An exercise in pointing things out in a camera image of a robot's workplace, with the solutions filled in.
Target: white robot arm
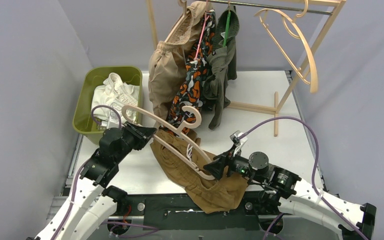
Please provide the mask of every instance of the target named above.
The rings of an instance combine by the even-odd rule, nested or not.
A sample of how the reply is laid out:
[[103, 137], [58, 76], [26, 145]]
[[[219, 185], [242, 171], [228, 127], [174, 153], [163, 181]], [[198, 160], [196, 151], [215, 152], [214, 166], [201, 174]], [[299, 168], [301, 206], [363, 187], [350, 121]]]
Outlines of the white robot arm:
[[[127, 154], [144, 148], [156, 131], [153, 127], [128, 122], [121, 129], [105, 130], [99, 148], [74, 177], [67, 200], [49, 224], [36, 237], [27, 240], [86, 240], [117, 208], [126, 204], [127, 192], [110, 185], [110, 181]], [[99, 200], [89, 209], [99, 195]]]
[[249, 184], [256, 182], [261, 185], [264, 194], [258, 201], [272, 213], [297, 215], [331, 229], [344, 240], [372, 238], [375, 206], [347, 202], [317, 189], [297, 174], [270, 164], [263, 152], [254, 152], [249, 158], [244, 158], [240, 156], [247, 141], [244, 133], [237, 131], [230, 138], [232, 148], [203, 167], [217, 180], [223, 177], [224, 169], [228, 167], [227, 177], [239, 173], [249, 179]]

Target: laundry basket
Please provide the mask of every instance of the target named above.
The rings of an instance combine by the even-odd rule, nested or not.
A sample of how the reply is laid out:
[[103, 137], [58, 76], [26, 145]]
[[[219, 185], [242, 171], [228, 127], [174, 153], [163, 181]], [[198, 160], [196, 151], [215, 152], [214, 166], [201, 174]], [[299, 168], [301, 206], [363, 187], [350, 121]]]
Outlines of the laundry basket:
[[[73, 128], [98, 145], [105, 127], [96, 124], [91, 118], [91, 106], [94, 91], [103, 85], [110, 73], [120, 75], [124, 83], [139, 86], [138, 107], [142, 107], [142, 72], [134, 66], [102, 66], [90, 70], [84, 78], [72, 121]], [[136, 112], [136, 123], [142, 123], [142, 114]]]

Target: metal bolt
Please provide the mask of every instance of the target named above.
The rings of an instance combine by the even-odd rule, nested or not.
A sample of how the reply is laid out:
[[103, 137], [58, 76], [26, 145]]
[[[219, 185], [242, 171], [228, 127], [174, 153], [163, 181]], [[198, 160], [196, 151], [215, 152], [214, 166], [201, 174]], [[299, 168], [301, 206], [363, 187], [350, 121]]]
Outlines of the metal bolt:
[[143, 211], [144, 209], [145, 209], [145, 204], [143, 204], [142, 202], [137, 205], [137, 210]]
[[251, 202], [247, 202], [245, 203], [245, 209], [246, 210], [252, 210], [253, 209], [253, 204]]

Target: white table surface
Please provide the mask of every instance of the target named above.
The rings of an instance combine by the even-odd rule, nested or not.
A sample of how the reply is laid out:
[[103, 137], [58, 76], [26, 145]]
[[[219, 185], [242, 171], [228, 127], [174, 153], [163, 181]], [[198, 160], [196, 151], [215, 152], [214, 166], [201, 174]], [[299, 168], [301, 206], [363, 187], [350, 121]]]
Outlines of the white table surface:
[[[143, 106], [152, 112], [152, 103], [148, 97], [148, 73], [143, 74]], [[279, 92], [279, 100], [288, 88], [284, 71], [243, 71], [237, 73], [235, 81], [229, 81], [226, 96], [231, 101], [265, 106], [274, 105], [274, 93]], [[280, 116], [300, 118], [294, 97], [289, 96]], [[229, 136], [235, 131], [248, 131], [256, 124], [272, 118], [273, 115], [226, 108], [223, 111], [222, 122], [215, 130], [209, 130], [208, 125], [213, 118], [210, 113], [202, 115], [202, 124], [195, 131], [201, 138], [202, 149], [216, 155], [232, 146]], [[154, 121], [143, 117], [142, 125], [152, 127]], [[250, 135], [248, 142], [242, 148], [242, 156], [248, 157], [253, 152], [264, 152], [271, 164], [285, 168], [298, 174], [308, 182], [311, 181], [314, 157], [301, 123], [293, 120], [279, 121], [279, 135], [273, 136], [274, 124], [269, 122]], [[76, 163], [76, 171], [94, 153], [98, 146], [83, 137]], [[323, 187], [319, 172], [316, 172], [315, 183]], [[119, 164], [119, 172], [112, 179], [111, 185], [132, 194], [179, 194], [185, 190], [169, 180], [158, 164], [149, 146], [141, 151], [132, 151]], [[256, 185], [248, 187], [247, 191], [259, 191]]]

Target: brown pants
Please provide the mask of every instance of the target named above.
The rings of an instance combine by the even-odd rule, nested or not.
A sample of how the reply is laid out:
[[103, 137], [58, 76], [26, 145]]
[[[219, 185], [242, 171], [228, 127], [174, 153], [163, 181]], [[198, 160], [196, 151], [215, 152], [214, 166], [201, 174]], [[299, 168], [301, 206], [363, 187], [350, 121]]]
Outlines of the brown pants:
[[153, 113], [164, 120], [180, 86], [185, 82], [185, 57], [201, 36], [203, 26], [200, 23], [206, 9], [212, 9], [212, 5], [201, 1], [192, 2], [187, 7], [186, 19], [180, 27], [167, 42], [158, 43], [149, 59], [149, 100], [152, 102]]
[[[163, 130], [159, 130], [156, 135], [186, 156], [188, 147], [186, 141]], [[167, 177], [174, 183], [183, 186], [193, 202], [205, 213], [229, 211], [239, 206], [245, 189], [248, 187], [247, 180], [239, 174], [234, 173], [230, 177], [224, 176], [219, 181], [206, 180], [157, 141], [151, 143], [150, 146]], [[211, 159], [215, 156], [210, 152], [207, 152], [207, 155]], [[195, 149], [192, 150], [192, 161], [200, 169], [207, 164]]]

